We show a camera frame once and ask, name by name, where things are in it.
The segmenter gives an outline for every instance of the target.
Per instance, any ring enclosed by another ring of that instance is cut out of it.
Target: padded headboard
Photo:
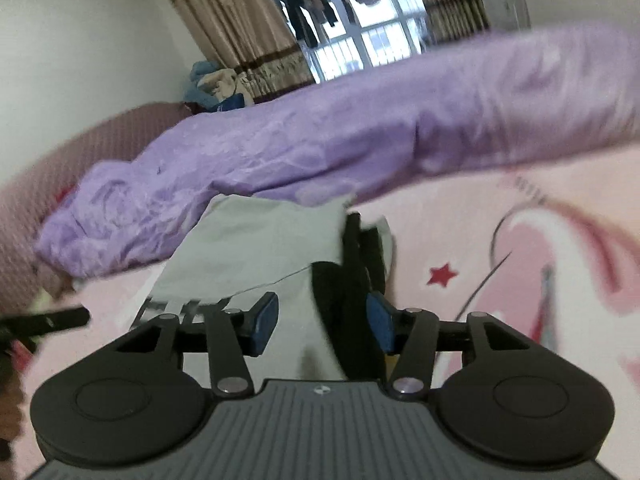
[[[33,253],[55,196],[74,186],[96,162],[133,160],[165,130],[191,115],[182,103],[134,108],[74,137],[0,189],[0,314],[23,312],[44,287],[59,293],[70,280]]]

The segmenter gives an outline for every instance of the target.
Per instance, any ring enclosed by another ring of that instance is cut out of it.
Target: gray ribbed surface
[[[319,386],[331,391],[320,395]],[[83,471],[50,462],[33,480],[605,480],[591,463],[562,472],[502,470],[444,437],[425,406],[372,383],[270,381],[224,402],[184,447],[147,465]]]

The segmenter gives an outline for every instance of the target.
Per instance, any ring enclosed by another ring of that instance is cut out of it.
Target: pink bed sheet
[[[599,459],[623,480],[640,471],[638,167],[633,147],[420,182],[357,206],[365,220],[384,215],[394,234],[388,295],[396,306],[441,319],[484,310],[608,387],[617,415]],[[65,298],[58,306],[84,304],[92,324],[46,340],[24,378],[28,396],[126,332],[162,267],[95,280]],[[434,385],[457,366],[439,359]],[[43,462],[30,424],[14,451],[18,478]]]

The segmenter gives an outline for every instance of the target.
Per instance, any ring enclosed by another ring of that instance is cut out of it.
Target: star print
[[[448,262],[442,267],[431,267],[429,270],[431,272],[431,279],[427,282],[427,285],[439,283],[443,288],[446,288],[451,278],[455,278],[458,275],[455,270],[449,269]]]

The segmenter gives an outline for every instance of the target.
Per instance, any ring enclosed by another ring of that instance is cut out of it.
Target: purple bedding
[[[400,175],[552,160],[640,134],[640,36],[575,25],[484,36],[199,114],[96,164],[38,253],[73,276],[170,256],[218,193],[324,203]]]

